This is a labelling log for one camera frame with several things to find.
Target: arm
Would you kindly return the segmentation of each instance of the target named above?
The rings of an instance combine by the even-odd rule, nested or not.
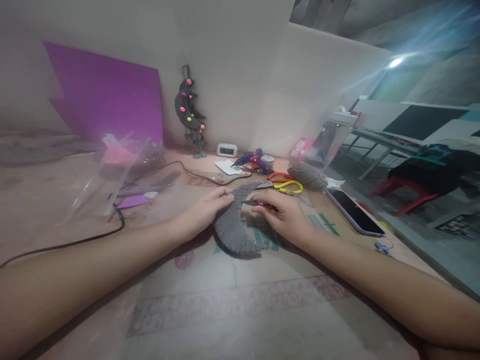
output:
[[[167,223],[67,247],[0,270],[0,358],[16,359],[95,300],[193,239],[233,201],[229,192],[217,188]]]
[[[452,286],[378,251],[315,228],[299,202],[269,190],[253,197],[274,205],[262,214],[285,239],[364,293],[421,339],[445,348],[480,351],[480,304]]]

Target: orange scissors handle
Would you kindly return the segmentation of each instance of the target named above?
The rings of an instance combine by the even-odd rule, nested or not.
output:
[[[274,179],[273,177],[275,176],[281,176],[283,178]],[[291,181],[292,177],[284,172],[272,172],[270,175],[268,175],[267,179],[272,183],[286,183],[287,181]]]

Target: purple paper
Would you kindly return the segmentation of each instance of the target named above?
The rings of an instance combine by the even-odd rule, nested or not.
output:
[[[124,208],[131,208],[134,206],[142,205],[145,203],[148,203],[150,198],[145,197],[143,195],[135,195],[135,196],[129,196],[123,199],[120,205],[118,205],[116,208],[117,209],[124,209]]]
[[[98,142],[117,139],[163,141],[159,72],[151,67],[44,42],[63,99],[49,99],[73,132]]]

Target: hand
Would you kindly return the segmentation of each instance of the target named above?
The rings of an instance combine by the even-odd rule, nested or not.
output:
[[[292,244],[301,248],[301,243],[314,238],[315,228],[305,216],[296,198],[275,190],[267,190],[253,196],[252,200],[268,203],[278,209],[278,212],[273,212],[269,207],[257,205],[251,210],[261,214],[277,233]]]
[[[192,240],[207,228],[217,212],[232,203],[235,196],[224,186],[202,196],[186,211],[169,222],[171,232],[182,244]]]

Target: person's right hand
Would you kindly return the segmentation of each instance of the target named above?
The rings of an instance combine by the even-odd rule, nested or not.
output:
[[[278,212],[273,212],[269,207],[257,205],[251,210],[261,214],[277,233],[292,244],[301,248],[300,244],[314,238],[315,228],[296,198],[270,189],[253,196],[252,200],[268,203],[278,209]]]

